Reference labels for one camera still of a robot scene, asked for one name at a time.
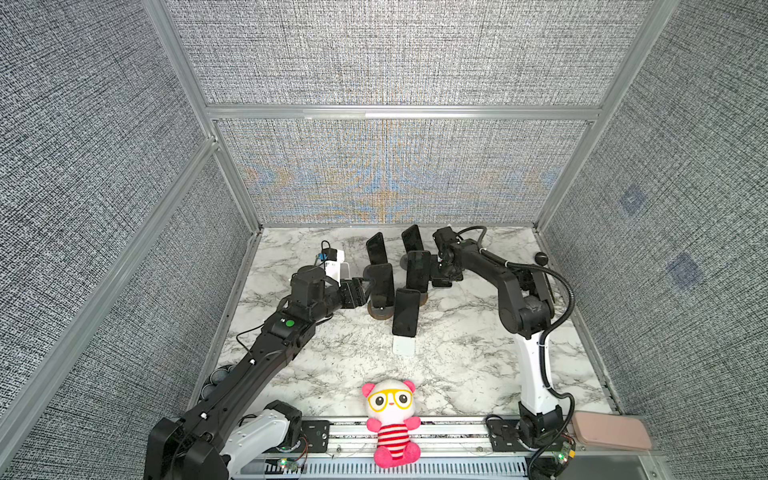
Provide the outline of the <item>black front phone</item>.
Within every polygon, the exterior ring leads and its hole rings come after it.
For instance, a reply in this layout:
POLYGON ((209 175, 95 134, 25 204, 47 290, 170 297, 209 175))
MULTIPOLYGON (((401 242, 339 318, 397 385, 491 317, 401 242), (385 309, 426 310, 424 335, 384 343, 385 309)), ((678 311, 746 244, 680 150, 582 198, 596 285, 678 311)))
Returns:
POLYGON ((421 293, 418 290, 400 288, 395 293, 392 334, 415 338, 417 335, 421 293))

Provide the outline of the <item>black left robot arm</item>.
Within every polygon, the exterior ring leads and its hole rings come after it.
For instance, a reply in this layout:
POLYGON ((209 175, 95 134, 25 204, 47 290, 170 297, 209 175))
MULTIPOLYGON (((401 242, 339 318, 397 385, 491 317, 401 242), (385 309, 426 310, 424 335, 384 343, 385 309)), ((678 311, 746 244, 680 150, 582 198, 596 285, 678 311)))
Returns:
POLYGON ((300 412, 277 402, 248 424, 247 409, 270 380, 290 364, 341 309, 365 305, 372 281, 337 280, 307 265, 291 277, 289 295, 265 320, 254 343, 208 397, 179 419, 163 418, 149 434, 146 479, 229 479, 256 456, 299 440, 300 412))

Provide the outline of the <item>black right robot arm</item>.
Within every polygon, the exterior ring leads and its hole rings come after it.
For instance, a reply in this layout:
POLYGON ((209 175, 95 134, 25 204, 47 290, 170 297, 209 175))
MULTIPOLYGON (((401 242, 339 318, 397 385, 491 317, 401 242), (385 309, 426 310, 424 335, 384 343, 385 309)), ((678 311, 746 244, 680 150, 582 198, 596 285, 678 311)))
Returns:
POLYGON ((518 348, 521 395, 518 404, 520 441, 529 449, 546 449, 564 433, 569 418, 560 402, 570 394, 552 384, 549 337, 571 315, 574 292, 567 280, 548 267, 544 252, 531 263, 506 260, 458 232, 443 227, 433 234, 439 274, 451 282, 470 271, 497 289, 498 316, 518 348))

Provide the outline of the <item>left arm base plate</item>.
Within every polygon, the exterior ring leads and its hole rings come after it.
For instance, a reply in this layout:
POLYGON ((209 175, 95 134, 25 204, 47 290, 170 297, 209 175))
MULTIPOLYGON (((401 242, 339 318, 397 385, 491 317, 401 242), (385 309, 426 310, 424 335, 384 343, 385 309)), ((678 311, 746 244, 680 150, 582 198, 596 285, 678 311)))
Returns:
POLYGON ((269 454, 298 455, 325 453, 330 439, 331 422, 328 420, 302 421, 290 424, 285 439, 277 446, 267 450, 269 454))

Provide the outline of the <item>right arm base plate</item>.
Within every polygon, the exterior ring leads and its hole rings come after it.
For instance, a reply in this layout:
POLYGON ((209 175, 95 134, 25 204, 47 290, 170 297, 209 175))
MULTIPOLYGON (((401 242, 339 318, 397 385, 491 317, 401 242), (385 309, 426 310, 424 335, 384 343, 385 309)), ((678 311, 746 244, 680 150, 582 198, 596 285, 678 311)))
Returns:
POLYGON ((520 438, 517 418, 491 414, 484 419, 491 449, 495 453, 523 452, 527 446, 520 438))

